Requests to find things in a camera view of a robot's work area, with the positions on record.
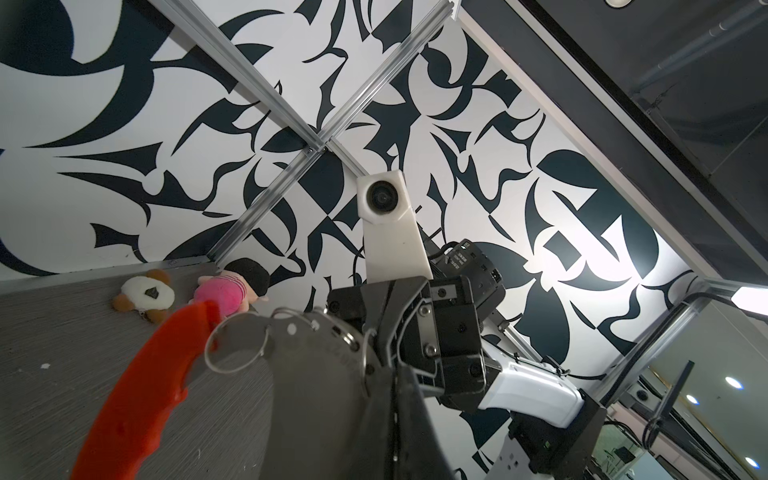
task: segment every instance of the black hair on toy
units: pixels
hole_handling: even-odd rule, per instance
[[[266,289],[270,287],[270,275],[263,266],[250,258],[232,260],[224,269],[242,275],[258,296],[265,295]]]

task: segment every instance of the gray table surface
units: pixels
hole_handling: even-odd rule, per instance
[[[175,306],[214,268],[168,270]],[[126,278],[0,296],[0,478],[68,478],[107,395],[155,329],[110,307]],[[137,478],[257,478],[271,388],[264,362],[235,376],[206,372]]]

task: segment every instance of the ceiling light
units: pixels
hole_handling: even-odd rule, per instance
[[[742,286],[730,299],[742,310],[768,315],[768,289]]]
[[[728,385],[732,386],[735,389],[741,390],[741,389],[744,388],[744,386],[741,384],[741,382],[739,382],[735,378],[731,378],[731,377],[727,376],[727,377],[725,377],[725,381],[728,382]]]

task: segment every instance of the plush toy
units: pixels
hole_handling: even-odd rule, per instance
[[[213,300],[222,316],[248,311],[248,306],[266,293],[270,275],[250,258],[229,262],[216,276],[201,276],[192,302]]]
[[[138,310],[150,322],[162,323],[174,304],[175,295],[169,284],[170,277],[163,270],[129,278],[120,288],[120,295],[112,299],[112,307],[118,312]]]

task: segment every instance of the camera lens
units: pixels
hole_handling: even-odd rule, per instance
[[[379,180],[368,189],[368,205],[376,212],[391,212],[397,207],[397,189],[390,182]]]

